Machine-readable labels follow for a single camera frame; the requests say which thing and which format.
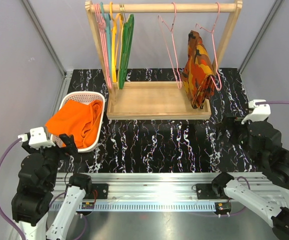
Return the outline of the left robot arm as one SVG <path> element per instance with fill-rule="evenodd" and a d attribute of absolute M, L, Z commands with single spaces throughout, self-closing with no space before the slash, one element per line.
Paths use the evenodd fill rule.
<path fill-rule="evenodd" d="M 46 229 L 59 161 L 78 151 L 72 135 L 61 134 L 59 138 L 64 147 L 48 140 L 45 133 L 39 135 L 37 144 L 30 144 L 36 139 L 34 134 L 19 135 L 22 148 L 29 155 L 21 163 L 11 210 L 12 218 L 19 224 L 23 233 L 21 237 L 25 240 L 65 240 L 78 206 L 93 193 L 91 177 L 74 173 L 69 178 L 62 205 L 53 223 Z"/>

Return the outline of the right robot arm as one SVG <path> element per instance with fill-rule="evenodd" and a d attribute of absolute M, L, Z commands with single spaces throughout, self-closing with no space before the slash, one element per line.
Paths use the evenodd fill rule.
<path fill-rule="evenodd" d="M 216 213 L 224 216 L 235 200 L 258 215 L 279 240 L 289 240 L 289 150 L 282 134 L 266 119 L 243 122 L 241 117 L 225 116 L 216 124 L 216 137 L 229 132 L 229 142 L 239 144 L 264 177 L 258 189 L 243 184 L 241 177 L 221 172 L 210 183 L 196 183 L 191 189 L 198 200 L 219 200 Z"/>

